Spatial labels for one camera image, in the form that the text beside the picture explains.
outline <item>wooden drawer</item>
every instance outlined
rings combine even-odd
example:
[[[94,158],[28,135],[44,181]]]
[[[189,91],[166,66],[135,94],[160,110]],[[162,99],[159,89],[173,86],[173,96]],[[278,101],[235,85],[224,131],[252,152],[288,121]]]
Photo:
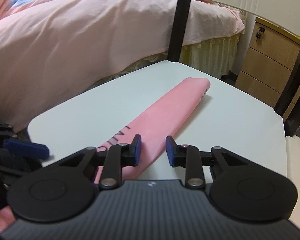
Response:
[[[259,32],[259,27],[263,27],[265,32],[260,32],[261,38],[257,40],[256,34]],[[250,47],[290,70],[293,69],[300,49],[300,46],[289,38],[260,23],[256,23],[254,26]]]
[[[277,103],[280,94],[263,84],[259,80],[249,76],[244,72],[240,72],[235,87],[248,93],[249,95],[266,103],[268,106],[274,107]]]
[[[289,114],[291,113],[292,109],[294,108],[295,104],[294,103],[290,103],[290,105],[288,106],[287,111],[284,113],[282,119],[285,122],[289,116]]]
[[[295,104],[298,101],[299,97],[300,97],[300,86],[299,86],[294,98],[292,99],[292,103]]]
[[[248,48],[241,70],[279,93],[291,75],[286,67],[251,48]]]

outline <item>bed skirt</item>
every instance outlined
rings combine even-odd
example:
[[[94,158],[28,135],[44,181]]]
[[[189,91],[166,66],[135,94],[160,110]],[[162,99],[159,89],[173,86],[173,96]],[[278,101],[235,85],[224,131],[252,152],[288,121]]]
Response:
[[[240,34],[236,34],[231,37],[211,39],[183,46],[179,61],[210,76],[221,79],[222,75],[228,75],[229,71],[232,70],[237,54],[239,36]],[[167,52],[145,57],[132,63],[115,75],[98,80],[87,90],[165,59],[167,59]]]

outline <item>small logo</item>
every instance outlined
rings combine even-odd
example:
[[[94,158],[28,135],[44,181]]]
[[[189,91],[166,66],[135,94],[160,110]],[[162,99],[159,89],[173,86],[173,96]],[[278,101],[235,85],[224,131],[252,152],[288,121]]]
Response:
[[[155,185],[157,185],[154,181],[151,181],[148,183],[148,186],[149,187],[154,187]]]
[[[204,92],[203,96],[208,92],[208,88],[206,89],[206,91]],[[203,98],[203,96],[201,97],[201,99]],[[200,99],[200,100],[201,100]]]

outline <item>pink duvet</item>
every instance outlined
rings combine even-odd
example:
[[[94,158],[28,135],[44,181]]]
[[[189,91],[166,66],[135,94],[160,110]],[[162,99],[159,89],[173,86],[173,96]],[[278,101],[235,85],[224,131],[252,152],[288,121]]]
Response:
[[[98,79],[168,49],[177,0],[54,0],[0,20],[0,121],[21,130]],[[193,0],[184,45],[244,28]]]

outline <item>blue pad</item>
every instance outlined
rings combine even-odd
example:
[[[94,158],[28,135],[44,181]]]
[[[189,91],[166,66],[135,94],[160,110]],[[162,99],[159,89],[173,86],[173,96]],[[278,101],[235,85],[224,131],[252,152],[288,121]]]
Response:
[[[168,136],[166,137],[166,152],[168,155],[169,164],[170,164],[170,166],[173,166],[174,165],[173,147],[170,143]]]
[[[134,163],[135,163],[136,166],[139,164],[140,153],[141,153],[141,136],[138,139],[138,142],[137,142],[137,145],[136,145],[136,151],[134,153]]]
[[[15,155],[46,160],[50,157],[47,146],[17,139],[4,140],[3,147]]]

